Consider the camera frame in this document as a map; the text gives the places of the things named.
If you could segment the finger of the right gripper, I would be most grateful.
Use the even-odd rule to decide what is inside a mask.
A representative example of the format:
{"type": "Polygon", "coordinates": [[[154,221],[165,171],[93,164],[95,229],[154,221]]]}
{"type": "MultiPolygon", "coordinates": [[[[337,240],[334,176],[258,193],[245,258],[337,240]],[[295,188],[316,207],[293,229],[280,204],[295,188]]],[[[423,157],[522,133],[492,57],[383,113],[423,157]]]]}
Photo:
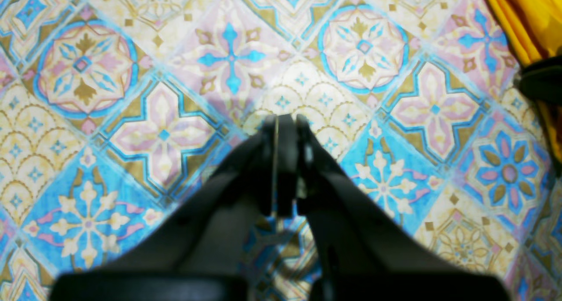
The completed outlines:
{"type": "Polygon", "coordinates": [[[562,57],[550,57],[522,69],[520,91],[529,99],[562,104],[562,57]]]}

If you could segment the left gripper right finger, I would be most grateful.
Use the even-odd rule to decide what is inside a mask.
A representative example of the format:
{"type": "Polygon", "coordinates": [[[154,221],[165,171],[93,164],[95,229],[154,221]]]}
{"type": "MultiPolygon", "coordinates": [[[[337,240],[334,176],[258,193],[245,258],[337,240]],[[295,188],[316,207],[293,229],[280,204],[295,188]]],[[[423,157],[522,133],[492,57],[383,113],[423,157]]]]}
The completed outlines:
{"type": "Polygon", "coordinates": [[[297,213],[321,263],[311,301],[508,301],[493,275],[463,270],[417,243],[378,207],[296,117],[297,213]]]}

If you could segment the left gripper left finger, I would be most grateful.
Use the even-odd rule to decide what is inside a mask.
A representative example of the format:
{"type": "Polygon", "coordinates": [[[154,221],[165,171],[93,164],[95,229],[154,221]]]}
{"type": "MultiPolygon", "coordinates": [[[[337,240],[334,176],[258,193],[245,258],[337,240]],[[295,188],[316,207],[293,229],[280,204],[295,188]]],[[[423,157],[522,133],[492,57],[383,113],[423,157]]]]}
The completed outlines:
{"type": "Polygon", "coordinates": [[[269,115],[144,241],[96,269],[61,275],[49,299],[246,301],[239,257],[259,217],[293,215],[297,141],[290,115],[269,115]]]}

